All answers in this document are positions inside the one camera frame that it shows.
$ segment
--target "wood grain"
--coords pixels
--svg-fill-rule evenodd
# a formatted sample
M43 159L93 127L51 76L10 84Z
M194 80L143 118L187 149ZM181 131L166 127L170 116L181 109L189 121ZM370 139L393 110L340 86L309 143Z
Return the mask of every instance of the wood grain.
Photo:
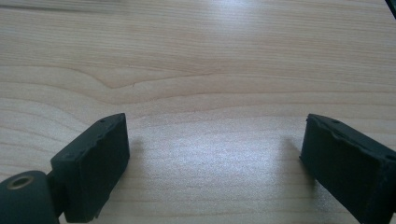
M358 223L298 156L308 113L396 149L385 1L67 3L0 1L0 181L125 112L93 223Z

